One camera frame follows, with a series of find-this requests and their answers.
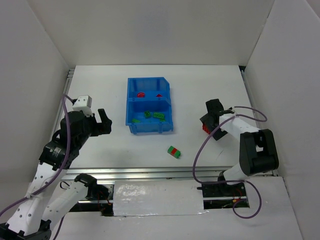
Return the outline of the green curved brick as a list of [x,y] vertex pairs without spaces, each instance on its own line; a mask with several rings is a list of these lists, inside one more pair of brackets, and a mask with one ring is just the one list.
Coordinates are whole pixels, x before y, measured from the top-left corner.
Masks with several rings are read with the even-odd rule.
[[133,119],[132,119],[132,122],[133,122],[133,123],[140,123],[141,121],[138,120],[138,119],[133,118]]

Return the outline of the green sloped 2x2 brick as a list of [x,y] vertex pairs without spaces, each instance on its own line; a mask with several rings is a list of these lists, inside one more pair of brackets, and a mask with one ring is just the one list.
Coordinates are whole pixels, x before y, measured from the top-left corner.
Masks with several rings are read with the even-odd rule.
[[146,118],[146,119],[148,119],[148,118],[150,118],[151,116],[152,116],[152,114],[151,114],[151,112],[150,111],[145,111],[144,113],[143,113],[143,115],[144,115],[144,117]]

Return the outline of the green 2x4 plate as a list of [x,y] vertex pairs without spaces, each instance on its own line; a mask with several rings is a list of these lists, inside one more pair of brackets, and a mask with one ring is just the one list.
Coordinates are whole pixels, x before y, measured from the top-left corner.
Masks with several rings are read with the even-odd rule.
[[153,117],[157,118],[157,119],[164,119],[165,118],[165,114],[164,113],[160,113],[160,112],[154,112],[153,113]]

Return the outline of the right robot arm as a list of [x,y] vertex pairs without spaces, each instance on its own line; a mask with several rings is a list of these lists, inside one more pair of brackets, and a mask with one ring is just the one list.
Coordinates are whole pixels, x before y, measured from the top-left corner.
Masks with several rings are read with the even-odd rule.
[[218,98],[208,100],[205,105],[207,113],[200,118],[202,129],[215,141],[229,134],[239,142],[238,162],[219,174],[218,184],[237,185],[251,176],[278,169],[279,158],[270,129],[248,124],[241,117],[252,117],[236,113],[236,106],[225,109]]

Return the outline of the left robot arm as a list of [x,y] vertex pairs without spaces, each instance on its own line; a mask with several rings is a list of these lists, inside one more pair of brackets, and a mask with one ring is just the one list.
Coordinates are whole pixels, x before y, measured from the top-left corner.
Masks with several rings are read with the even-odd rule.
[[103,108],[86,116],[82,110],[68,112],[39,158],[36,174],[27,193],[16,203],[12,217],[0,225],[2,240],[48,240],[56,225],[82,199],[108,200],[110,191],[92,175],[81,173],[54,201],[52,195],[89,137],[111,133],[112,121]]

